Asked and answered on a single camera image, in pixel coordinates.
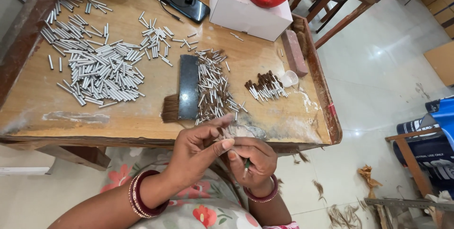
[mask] brush bristle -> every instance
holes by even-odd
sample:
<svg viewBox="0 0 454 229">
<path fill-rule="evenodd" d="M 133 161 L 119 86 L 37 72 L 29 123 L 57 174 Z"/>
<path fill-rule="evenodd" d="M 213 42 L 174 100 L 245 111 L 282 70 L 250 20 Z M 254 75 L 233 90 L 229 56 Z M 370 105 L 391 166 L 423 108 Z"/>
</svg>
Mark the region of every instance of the brush bristle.
<svg viewBox="0 0 454 229">
<path fill-rule="evenodd" d="M 178 121 L 178 109 L 179 109 L 179 95 L 173 94 L 164 98 L 162 104 L 161 118 L 164 123 L 171 123 Z"/>
</svg>

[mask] maroon bangle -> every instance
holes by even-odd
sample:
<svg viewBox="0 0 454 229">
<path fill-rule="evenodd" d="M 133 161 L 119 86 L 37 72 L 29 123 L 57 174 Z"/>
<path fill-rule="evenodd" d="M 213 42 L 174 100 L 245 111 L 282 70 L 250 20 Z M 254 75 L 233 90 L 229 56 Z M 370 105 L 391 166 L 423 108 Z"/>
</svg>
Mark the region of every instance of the maroon bangle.
<svg viewBox="0 0 454 229">
<path fill-rule="evenodd" d="M 159 172 L 156 170 L 147 170 L 145 172 L 142 172 L 134 178 L 133 182 L 131 183 L 131 187 L 129 188 L 129 201 L 131 202 L 131 206 L 133 207 L 133 209 L 138 209 L 139 213 L 147 218 L 160 215 L 167 208 L 170 202 L 170 199 L 168 199 L 154 209 L 150 209 L 144 204 L 144 202 L 142 202 L 142 199 L 140 198 L 140 185 L 144 178 L 156 174 L 159 174 Z"/>
<path fill-rule="evenodd" d="M 273 191 L 271 191 L 271 193 L 268 196 L 260 197 L 260 198 L 256 197 L 251 192 L 249 192 L 247 187 L 243 186 L 244 193 L 247 195 L 247 197 L 249 199 L 253 200 L 254 202 L 268 202 L 268 201 L 271 201 L 277 194 L 277 178 L 276 178 L 276 176 L 274 174 L 271 175 L 271 178 L 273 179 L 274 189 L 273 189 Z"/>
</svg>

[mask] floral fabric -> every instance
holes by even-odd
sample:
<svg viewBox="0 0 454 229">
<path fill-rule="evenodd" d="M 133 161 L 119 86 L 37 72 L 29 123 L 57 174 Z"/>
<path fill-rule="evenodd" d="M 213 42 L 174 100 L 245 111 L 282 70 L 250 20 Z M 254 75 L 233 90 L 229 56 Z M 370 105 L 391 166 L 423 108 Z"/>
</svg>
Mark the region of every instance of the floral fabric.
<svg viewBox="0 0 454 229">
<path fill-rule="evenodd" d="M 100 192 L 121 186 L 144 170 L 162 172 L 171 156 L 172 151 L 166 149 L 116 148 L 111 156 L 108 178 Z M 240 185 L 226 172 L 222 162 L 219 161 L 214 166 L 224 171 L 225 177 L 216 174 L 212 169 L 207 169 L 199 182 L 172 197 L 161 215 L 141 219 L 130 229 L 261 228 L 257 220 L 246 210 L 247 197 Z M 298 226 L 292 222 L 287 226 L 264 228 L 298 229 Z"/>
</svg>

